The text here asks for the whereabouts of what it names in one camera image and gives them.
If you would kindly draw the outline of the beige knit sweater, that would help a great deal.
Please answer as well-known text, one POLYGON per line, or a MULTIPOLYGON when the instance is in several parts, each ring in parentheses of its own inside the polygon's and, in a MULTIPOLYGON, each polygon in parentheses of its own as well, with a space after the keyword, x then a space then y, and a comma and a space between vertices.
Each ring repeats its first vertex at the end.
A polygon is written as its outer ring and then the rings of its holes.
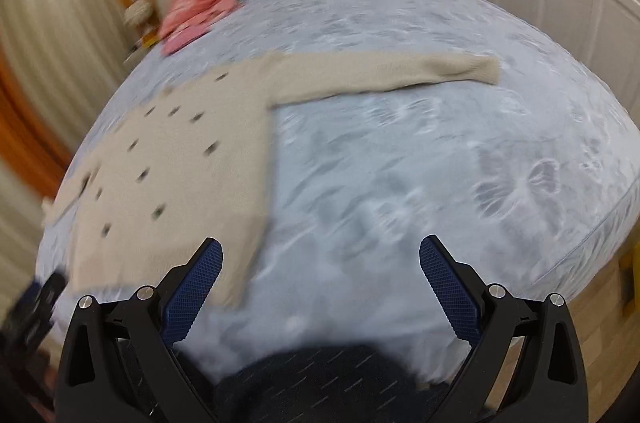
POLYGON ((214 238, 224 263, 209 302, 239 305, 267 226, 272 109, 459 80, 497 84, 499 63, 455 52, 272 52, 163 92, 101 139, 47 211, 47 221, 75 212, 70 287, 155 283, 214 238))

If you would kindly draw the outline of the pink clothes pile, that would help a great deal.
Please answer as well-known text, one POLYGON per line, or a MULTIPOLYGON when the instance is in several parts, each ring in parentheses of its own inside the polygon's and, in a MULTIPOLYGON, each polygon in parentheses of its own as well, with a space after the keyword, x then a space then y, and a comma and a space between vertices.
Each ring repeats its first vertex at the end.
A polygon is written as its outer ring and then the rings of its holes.
POLYGON ((171 0, 158 32, 163 55, 170 56, 204 36, 239 4, 240 0, 171 0))

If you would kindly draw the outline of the dark sparkly garment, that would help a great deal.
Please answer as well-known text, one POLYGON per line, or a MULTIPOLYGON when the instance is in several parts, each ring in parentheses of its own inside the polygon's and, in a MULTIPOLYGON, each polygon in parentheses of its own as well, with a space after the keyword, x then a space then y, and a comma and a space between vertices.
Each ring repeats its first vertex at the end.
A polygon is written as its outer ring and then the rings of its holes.
POLYGON ((424 422, 447 394, 368 345, 275 354, 215 388, 221 422, 424 422))

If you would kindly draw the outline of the orange curtain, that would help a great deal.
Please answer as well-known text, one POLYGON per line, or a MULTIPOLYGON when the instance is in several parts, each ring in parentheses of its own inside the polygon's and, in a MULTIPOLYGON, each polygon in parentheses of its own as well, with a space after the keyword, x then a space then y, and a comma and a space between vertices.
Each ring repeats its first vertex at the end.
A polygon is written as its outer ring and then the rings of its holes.
POLYGON ((43 198, 55 198, 72 156, 36 113, 1 56, 1 158, 43 198))

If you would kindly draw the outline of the grey butterfly bedspread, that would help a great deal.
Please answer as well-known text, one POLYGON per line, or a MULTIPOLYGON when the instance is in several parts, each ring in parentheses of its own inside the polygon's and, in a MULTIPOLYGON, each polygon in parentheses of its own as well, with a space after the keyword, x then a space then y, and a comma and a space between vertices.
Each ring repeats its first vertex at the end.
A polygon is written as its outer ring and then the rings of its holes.
MULTIPOLYGON (((181 344, 215 379, 312 344, 369 342, 425 380, 458 341, 419 266, 437 235, 511 293, 578 295, 639 216, 639 131, 611 89, 543 32, 484 0, 243 0, 118 88, 65 180, 138 106, 217 66, 268 53, 469 53, 499 80, 338 94, 271 111, 269 208, 239 305, 207 299, 181 344)), ((75 212, 44 222, 36 273, 67 271, 75 212)), ((76 292, 126 299, 141 285, 76 292)))

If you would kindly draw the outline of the cream curtain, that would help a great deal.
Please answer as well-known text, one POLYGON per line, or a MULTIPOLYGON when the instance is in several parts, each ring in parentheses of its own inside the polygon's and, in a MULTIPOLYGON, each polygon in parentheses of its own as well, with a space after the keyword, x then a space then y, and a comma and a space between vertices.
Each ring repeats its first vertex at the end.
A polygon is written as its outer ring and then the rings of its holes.
MULTIPOLYGON (((71 156, 125 79, 129 47, 117 0, 1 0, 1 56, 71 156)), ((35 271, 43 199, 1 159, 3 309, 35 271)))

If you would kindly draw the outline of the left bedside table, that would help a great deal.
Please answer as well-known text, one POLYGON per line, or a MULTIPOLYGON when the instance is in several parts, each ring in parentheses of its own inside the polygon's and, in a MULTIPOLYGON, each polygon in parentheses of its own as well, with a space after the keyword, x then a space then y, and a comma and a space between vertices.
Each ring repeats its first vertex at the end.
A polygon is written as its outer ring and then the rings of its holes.
POLYGON ((156 31, 150 31, 149 34, 145 34, 139 38, 124 60, 125 71, 127 73, 134 71, 157 43, 158 37, 156 31))

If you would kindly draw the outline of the white feather lamp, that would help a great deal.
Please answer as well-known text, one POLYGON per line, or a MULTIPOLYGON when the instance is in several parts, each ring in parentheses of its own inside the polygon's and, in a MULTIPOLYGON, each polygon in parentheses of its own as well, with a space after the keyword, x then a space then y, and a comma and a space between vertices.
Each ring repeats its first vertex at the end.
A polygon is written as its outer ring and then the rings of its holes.
POLYGON ((133 28, 142 27, 148 23, 153 12, 152 0, 131 0, 124 13, 125 23, 133 28))

